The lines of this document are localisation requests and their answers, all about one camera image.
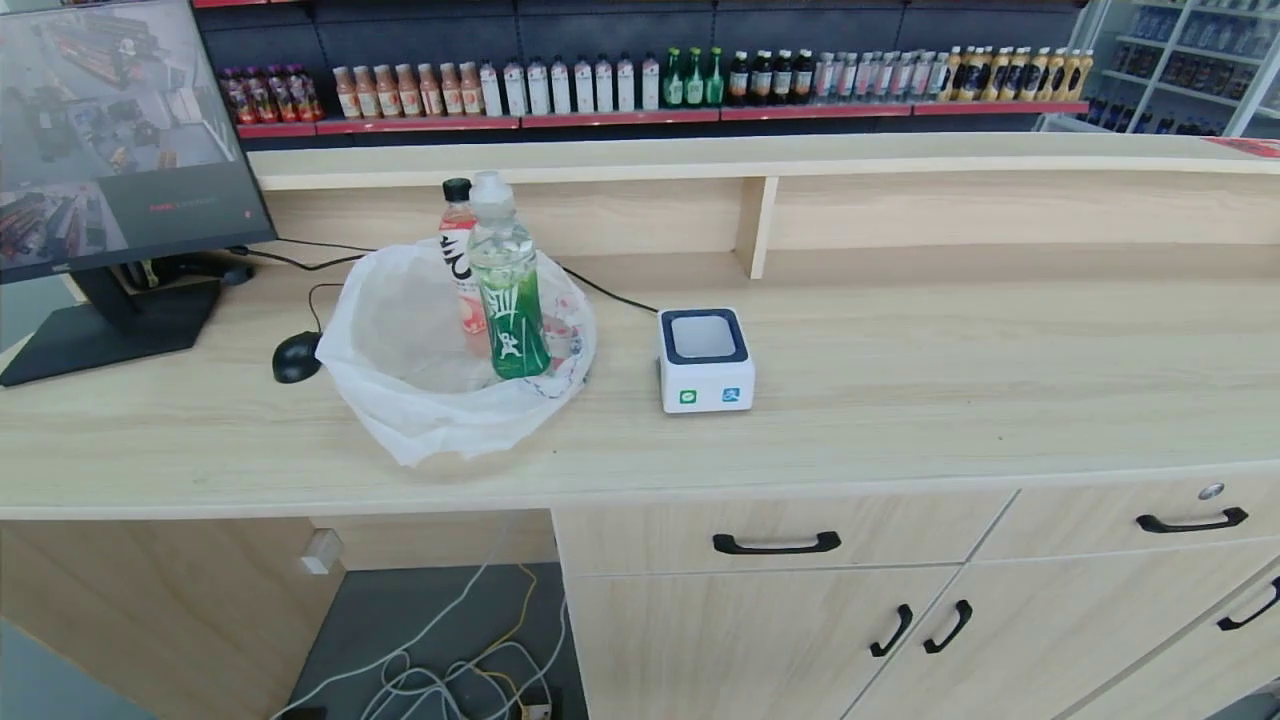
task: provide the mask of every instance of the green bottle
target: green bottle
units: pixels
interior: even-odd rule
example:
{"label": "green bottle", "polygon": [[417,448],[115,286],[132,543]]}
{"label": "green bottle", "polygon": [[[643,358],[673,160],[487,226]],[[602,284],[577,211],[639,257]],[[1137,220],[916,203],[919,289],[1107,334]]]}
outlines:
{"label": "green bottle", "polygon": [[703,49],[689,49],[689,74],[685,76],[685,105],[698,108],[703,104]]}
{"label": "green bottle", "polygon": [[712,47],[712,77],[707,78],[707,105],[719,108],[724,102],[724,76],[719,70],[719,47]]}
{"label": "green bottle", "polygon": [[667,83],[663,100],[667,108],[680,108],[685,102],[685,81],[680,78],[680,49],[667,50]]}

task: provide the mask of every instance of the floor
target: floor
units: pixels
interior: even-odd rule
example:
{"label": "floor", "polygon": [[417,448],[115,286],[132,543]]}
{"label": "floor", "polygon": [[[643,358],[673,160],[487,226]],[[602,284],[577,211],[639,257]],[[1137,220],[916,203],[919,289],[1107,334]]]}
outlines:
{"label": "floor", "polygon": [[[50,311],[69,305],[70,293],[59,278],[0,286],[0,350],[31,333]],[[530,618],[516,634],[535,660],[550,656],[559,626],[554,621],[561,598],[559,568],[536,565],[538,589],[530,602]],[[334,606],[316,638],[298,679],[294,697],[335,673],[365,665],[411,638],[422,623],[433,618],[460,592],[471,569],[401,570],[351,573],[334,598]],[[529,579],[513,566],[486,571],[472,589],[471,600],[412,647],[412,660],[434,671],[448,667],[460,657],[483,651],[518,619],[520,602]],[[155,720],[129,701],[69,662],[47,651],[13,626],[0,623],[0,717],[5,720]],[[559,691],[561,720],[585,717],[581,687],[572,646],[548,673]],[[497,657],[489,666],[509,674],[516,682],[530,678],[522,660]],[[378,689],[376,670],[330,684],[316,701],[330,708],[330,717],[358,717]],[[472,680],[460,680],[456,693],[467,712],[486,716],[493,710],[492,689]],[[1271,696],[1251,696],[1219,712],[1210,720],[1270,720],[1280,710]],[[442,717],[438,705],[428,702],[415,717]]]}

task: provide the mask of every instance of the surveillance camera footage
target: surveillance camera footage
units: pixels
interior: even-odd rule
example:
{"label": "surveillance camera footage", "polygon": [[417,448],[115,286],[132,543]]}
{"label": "surveillance camera footage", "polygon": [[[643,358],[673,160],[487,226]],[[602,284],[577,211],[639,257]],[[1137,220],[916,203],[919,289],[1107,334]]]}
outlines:
{"label": "surveillance camera footage", "polygon": [[264,231],[184,0],[0,15],[0,282]]}

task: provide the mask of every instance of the monitor stand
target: monitor stand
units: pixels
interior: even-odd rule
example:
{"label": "monitor stand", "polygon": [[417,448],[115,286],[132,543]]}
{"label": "monitor stand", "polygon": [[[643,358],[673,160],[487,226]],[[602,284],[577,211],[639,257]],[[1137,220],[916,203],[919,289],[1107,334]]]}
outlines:
{"label": "monitor stand", "polygon": [[187,350],[221,292],[209,281],[129,295],[108,268],[70,275],[88,302],[49,315],[0,373],[0,386]]}

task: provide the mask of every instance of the red shelf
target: red shelf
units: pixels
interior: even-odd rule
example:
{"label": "red shelf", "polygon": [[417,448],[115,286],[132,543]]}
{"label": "red shelf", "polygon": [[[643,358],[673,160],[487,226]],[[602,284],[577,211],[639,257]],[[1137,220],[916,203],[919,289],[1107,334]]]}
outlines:
{"label": "red shelf", "polygon": [[264,126],[236,126],[236,132],[244,140],[256,137],[312,137],[315,123],[271,123]]}
{"label": "red shelf", "polygon": [[1088,113],[1087,101],[1047,101],[1020,102],[920,102],[915,106],[916,115],[1004,115],[1012,113]]}
{"label": "red shelf", "polygon": [[392,118],[383,120],[325,120],[316,123],[316,135],[352,135],[365,132],[422,132],[439,129],[516,129],[520,118],[484,115],[457,118]]}
{"label": "red shelf", "polygon": [[718,108],[698,110],[641,110],[639,113],[573,113],[571,115],[525,115],[526,128],[564,128],[581,126],[650,126],[663,123],[714,123]]}
{"label": "red shelf", "polygon": [[911,105],[874,102],[855,105],[777,105],[767,108],[722,108],[722,120],[783,120],[803,118],[900,118],[911,114]]}

